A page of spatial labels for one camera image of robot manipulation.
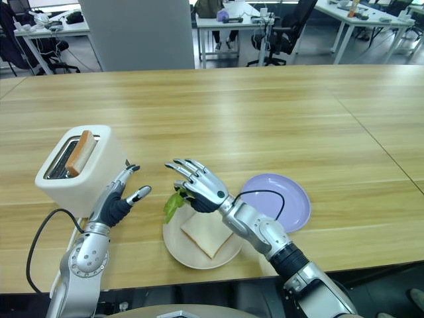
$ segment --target robotic arm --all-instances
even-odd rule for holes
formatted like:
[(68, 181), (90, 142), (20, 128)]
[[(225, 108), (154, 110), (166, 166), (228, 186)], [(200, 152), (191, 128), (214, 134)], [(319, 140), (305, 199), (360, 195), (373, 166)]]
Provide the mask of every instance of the robotic arm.
[(284, 289), (297, 301), (307, 317), (333, 318), (356, 314), (350, 299), (319, 267), (310, 262), (292, 242), (279, 222), (257, 212), (242, 199), (229, 194), (225, 184), (201, 163), (175, 159), (166, 163), (186, 180), (176, 181), (184, 188), (184, 201), (198, 212), (218, 210), (223, 222), (263, 254), (282, 277)]
[(60, 261), (61, 282), (56, 287), (47, 318), (91, 317), (100, 294), (101, 275), (109, 259), (109, 233), (131, 207), (152, 190), (144, 186), (126, 199), (121, 199), (130, 175), (140, 169), (125, 168), (101, 194), (85, 227)]

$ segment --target purple plate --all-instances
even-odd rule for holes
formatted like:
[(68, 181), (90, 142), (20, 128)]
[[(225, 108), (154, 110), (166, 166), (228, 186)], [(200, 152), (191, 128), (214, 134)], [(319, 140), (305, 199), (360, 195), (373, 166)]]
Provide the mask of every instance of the purple plate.
[[(299, 230), (308, 222), (311, 216), (311, 202), (305, 190), (292, 179), (279, 174), (258, 174), (247, 180), (242, 192), (252, 190), (274, 190), (284, 196), (286, 204), (278, 221), (287, 233)], [(275, 193), (249, 193), (242, 195), (242, 199), (273, 219), (282, 205), (281, 197)]]

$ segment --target black cable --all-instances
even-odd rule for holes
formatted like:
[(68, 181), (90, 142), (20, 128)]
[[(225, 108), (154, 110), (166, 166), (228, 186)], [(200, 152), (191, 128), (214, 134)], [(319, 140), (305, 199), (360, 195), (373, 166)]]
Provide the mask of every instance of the black cable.
[(37, 244), (38, 238), (42, 232), (42, 230), (44, 229), (44, 227), (46, 226), (47, 222), (52, 218), (53, 215), (55, 215), (57, 212), (64, 212), (67, 215), (69, 215), (69, 217), (71, 218), (72, 222), (74, 222), (74, 225), (76, 226), (77, 230), (80, 233), (84, 233), (83, 229), (80, 227), (80, 225), (78, 224), (77, 220), (75, 219), (75, 217), (68, 211), (65, 209), (55, 209), (53, 211), (51, 211), (47, 217), (44, 219), (44, 221), (41, 223), (40, 227), (37, 230), (37, 233), (34, 236), (34, 240), (32, 240), (32, 244), (31, 247), (29, 248), (29, 253), (28, 253), (28, 258), (26, 260), (26, 280), (28, 281), (28, 284), (33, 288), (33, 290), (38, 294), (38, 295), (43, 295), (44, 294), (37, 288), (37, 286), (35, 286), (34, 282), (31, 279), (31, 274), (30, 274), (30, 268), (31, 268), (31, 260), (32, 260), (32, 254), (34, 254), (34, 248), (35, 245)]
[(284, 205), (286, 204), (286, 201), (285, 201), (285, 199), (284, 199), (284, 196), (280, 193), (280, 192), (277, 192), (277, 191), (274, 191), (274, 190), (251, 190), (251, 191), (244, 191), (244, 192), (240, 192), (236, 197), (235, 197), (235, 199), (234, 199), (234, 201), (233, 201), (233, 206), (234, 206), (234, 204), (235, 204), (235, 202), (237, 201), (237, 199), (241, 196), (241, 195), (243, 195), (243, 194), (248, 194), (248, 193), (255, 193), (255, 192), (270, 192), (270, 193), (275, 193), (275, 194), (278, 194), (281, 198), (282, 198), (282, 200), (283, 200), (283, 204), (282, 204), (282, 206), (281, 206), (281, 209), (280, 209), (280, 211), (278, 212), (278, 214), (277, 214), (277, 217), (276, 217), (276, 221), (278, 220), (278, 218), (280, 217), (280, 215), (281, 215), (281, 212), (283, 211), (283, 209), (284, 209)]

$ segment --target white plate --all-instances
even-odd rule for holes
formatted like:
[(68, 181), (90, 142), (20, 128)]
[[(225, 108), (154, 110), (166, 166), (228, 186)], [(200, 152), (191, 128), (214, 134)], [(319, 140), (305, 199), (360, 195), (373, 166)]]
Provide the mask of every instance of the white plate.
[(162, 234), (166, 248), (181, 264), (196, 270), (210, 270), (232, 260), (241, 249), (243, 239), (232, 234), (210, 259), (182, 230), (181, 226), (196, 212), (189, 205), (180, 207), (168, 224), (163, 224)]

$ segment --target white wall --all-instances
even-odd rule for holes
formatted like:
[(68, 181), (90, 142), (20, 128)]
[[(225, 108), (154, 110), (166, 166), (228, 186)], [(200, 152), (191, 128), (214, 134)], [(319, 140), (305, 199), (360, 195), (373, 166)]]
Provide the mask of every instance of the white wall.
[(31, 8), (53, 7), (55, 5), (70, 5), (78, 3), (78, 0), (28, 0)]

